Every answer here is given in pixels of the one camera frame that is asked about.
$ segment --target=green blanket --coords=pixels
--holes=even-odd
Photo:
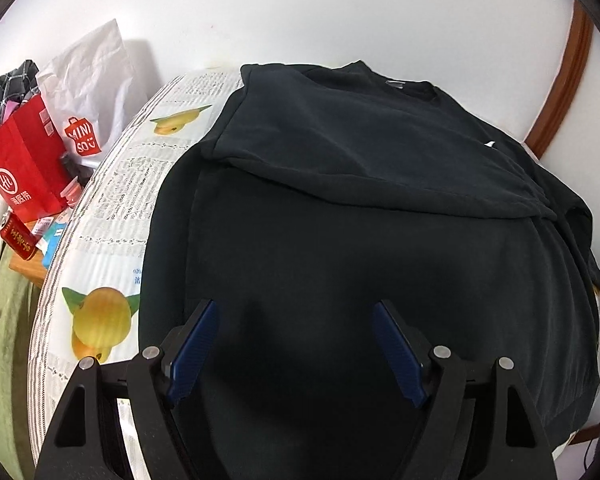
[[[27,422],[29,336],[40,290],[0,259],[0,462],[14,480],[33,478]]]

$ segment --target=clothing label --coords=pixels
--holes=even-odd
[[[385,83],[387,83],[389,86],[392,86],[394,88],[399,88],[400,90],[402,90],[404,88],[404,84],[406,83],[406,81],[398,81],[395,79],[389,79],[388,81],[385,81]]]

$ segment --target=white wall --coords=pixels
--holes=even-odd
[[[600,33],[573,104],[542,163],[577,192],[593,212],[593,250],[600,265]]]
[[[573,0],[17,0],[0,74],[117,18],[148,93],[193,68],[363,59],[427,79],[524,137],[557,72]]]

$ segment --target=newspaper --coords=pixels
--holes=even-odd
[[[133,313],[128,335],[98,355],[101,362],[112,363],[138,353],[134,305],[139,301],[144,248],[160,184],[176,160],[209,131],[229,95],[241,86],[238,70],[194,72],[165,85],[125,129],[80,197],[46,276],[30,340],[27,395],[36,462],[53,412],[83,352],[74,337],[78,330],[67,290],[83,297],[109,287],[118,291],[117,297],[124,296]],[[159,121],[174,114],[180,114],[179,123]],[[150,480],[129,403],[120,400],[118,406],[135,478]]]

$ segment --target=lemon picture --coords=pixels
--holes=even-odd
[[[96,358],[100,364],[106,361],[111,353],[111,348],[91,348],[85,345],[73,331],[71,332],[71,348],[78,360],[91,356]]]
[[[201,106],[200,108],[193,108],[193,110],[185,110],[168,117],[161,117],[159,119],[150,119],[151,122],[155,123],[154,134],[157,135],[171,135],[179,132],[185,124],[189,124],[191,121],[195,121],[202,110],[206,110],[211,105]]]
[[[110,286],[101,286],[87,295],[63,287],[62,295],[74,316],[71,334],[74,355],[79,360],[91,356],[105,362],[111,349],[131,331],[139,295],[125,297]]]

